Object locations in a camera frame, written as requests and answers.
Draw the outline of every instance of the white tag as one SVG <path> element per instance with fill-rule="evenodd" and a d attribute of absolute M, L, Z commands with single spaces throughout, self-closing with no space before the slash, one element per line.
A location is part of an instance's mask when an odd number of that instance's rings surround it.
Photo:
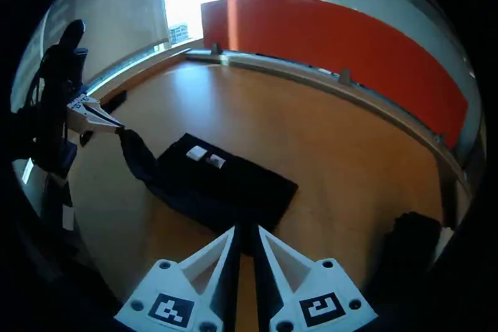
<path fill-rule="evenodd" d="M 218 157 L 216 154 L 211 154 L 211 157 L 206 159 L 206 162 L 212 164 L 215 167 L 222 168 L 223 163 L 225 163 L 225 160 L 221 157 Z"/>
<path fill-rule="evenodd" d="M 74 230 L 74 207 L 62 205 L 62 228 Z"/>
<path fill-rule="evenodd" d="M 206 153 L 206 149 L 201 148 L 199 145 L 197 145 L 187 152 L 187 157 L 192 158 L 194 161 L 198 161 Z"/>

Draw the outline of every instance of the white curtain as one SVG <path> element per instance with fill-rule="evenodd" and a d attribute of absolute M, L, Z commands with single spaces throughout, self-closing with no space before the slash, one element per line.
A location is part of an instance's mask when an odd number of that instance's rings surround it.
<path fill-rule="evenodd" d="M 115 62 L 168 38 L 164 0 L 56 0 L 45 24 L 44 50 L 59 41 L 74 19 L 83 19 L 86 25 L 79 45 L 88 48 L 84 83 Z"/>

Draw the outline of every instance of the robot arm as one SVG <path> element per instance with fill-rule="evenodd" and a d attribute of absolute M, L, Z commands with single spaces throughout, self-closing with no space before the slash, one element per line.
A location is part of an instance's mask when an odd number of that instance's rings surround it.
<path fill-rule="evenodd" d="M 158 260 L 115 319 L 136 332 L 234 331 L 237 236 L 232 227 L 183 262 Z M 254 227 L 253 245 L 261 332 L 353 332 L 376 319 L 336 260 L 312 261 L 260 226 Z M 196 277 L 216 261 L 198 292 Z"/>

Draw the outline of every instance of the white label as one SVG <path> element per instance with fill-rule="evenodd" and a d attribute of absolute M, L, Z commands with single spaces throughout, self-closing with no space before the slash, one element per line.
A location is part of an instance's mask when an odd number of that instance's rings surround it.
<path fill-rule="evenodd" d="M 222 168 L 223 163 L 225 163 L 225 160 L 221 157 L 218 157 L 216 154 L 211 154 L 211 157 L 206 159 L 206 162 L 212 164 L 215 167 Z"/>
<path fill-rule="evenodd" d="M 194 161 L 198 161 L 206 153 L 206 149 L 201 148 L 199 145 L 197 145 L 187 152 L 187 157 L 192 158 Z"/>

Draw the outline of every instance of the wall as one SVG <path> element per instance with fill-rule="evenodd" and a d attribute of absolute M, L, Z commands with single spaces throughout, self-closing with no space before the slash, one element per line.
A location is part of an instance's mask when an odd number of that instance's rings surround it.
<path fill-rule="evenodd" d="M 481 99 L 475 80 L 458 48 L 445 30 L 407 0 L 323 0 L 346 6 L 377 18 L 427 50 L 449 73 L 468 102 L 464 126 L 461 130 L 457 154 L 463 158 L 472 148 L 481 120 Z"/>
<path fill-rule="evenodd" d="M 455 146 L 467 100 L 441 64 L 388 24 L 315 0 L 220 0 L 202 5 L 204 45 L 257 53 L 333 72 L 404 108 Z"/>

